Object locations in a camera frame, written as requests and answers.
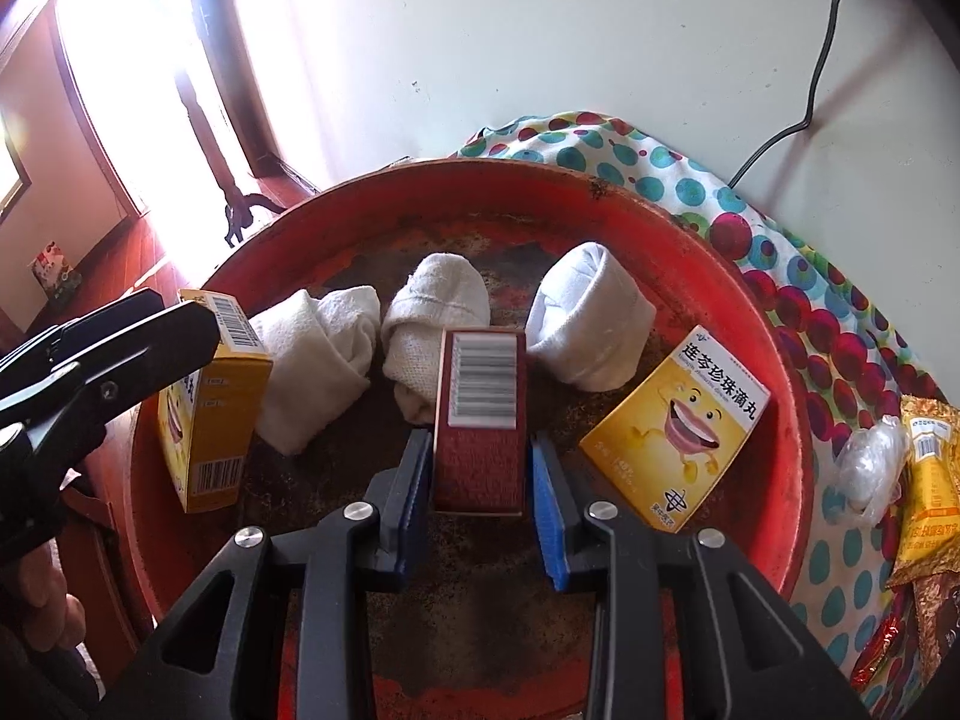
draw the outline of power cord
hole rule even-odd
[[[741,178],[747,170],[750,170],[754,162],[757,162],[761,156],[767,151],[768,148],[774,146],[775,143],[779,143],[784,138],[788,138],[791,135],[796,135],[798,132],[801,132],[808,127],[813,122],[813,104],[816,100],[817,95],[817,84],[820,82],[820,75],[824,71],[824,65],[827,64],[827,57],[829,56],[830,46],[833,45],[833,33],[837,28],[837,12],[840,10],[840,1],[841,0],[831,0],[830,1],[830,15],[827,19],[827,36],[824,37],[824,45],[820,50],[820,56],[817,58],[817,64],[813,68],[813,78],[810,79],[810,91],[806,96],[806,113],[803,115],[803,119],[796,124],[793,124],[792,127],[787,127],[784,130],[776,133],[769,141],[763,144],[760,148],[754,152],[754,155],[743,163],[743,167],[736,172],[736,175],[730,180],[728,186],[733,189],[739,183]]]

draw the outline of white fabric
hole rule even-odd
[[[251,324],[274,358],[256,432],[277,452],[296,455],[370,386],[380,301],[373,287],[321,300],[300,290]]]
[[[383,375],[397,382],[403,417],[432,423],[437,408],[440,343],[445,327],[489,327],[483,276],[457,254],[431,254],[416,266],[383,319]]]
[[[656,309],[599,244],[582,244],[547,271],[527,319],[527,354],[587,392],[630,381]]]

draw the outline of yellow box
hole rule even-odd
[[[274,365],[230,295],[180,290],[217,316],[220,344],[212,362],[160,393],[163,455],[184,512],[236,503],[253,425]]]
[[[698,325],[580,448],[647,522],[674,533],[720,481],[769,400]]]

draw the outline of polka dot tablecloth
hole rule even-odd
[[[906,341],[822,254],[704,166],[622,119],[586,111],[522,117],[481,130],[458,155],[597,175],[669,211],[740,269],[806,386],[815,498],[791,605],[848,677],[877,662],[881,628],[899,629],[872,677],[857,681],[874,717],[898,718],[920,691],[912,593],[883,588],[899,540],[899,505],[877,528],[848,528],[838,521],[843,498],[830,480],[851,431],[898,415],[902,392],[943,399]]]

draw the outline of red box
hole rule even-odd
[[[523,514],[526,346],[523,331],[512,328],[443,332],[433,448],[434,511]]]

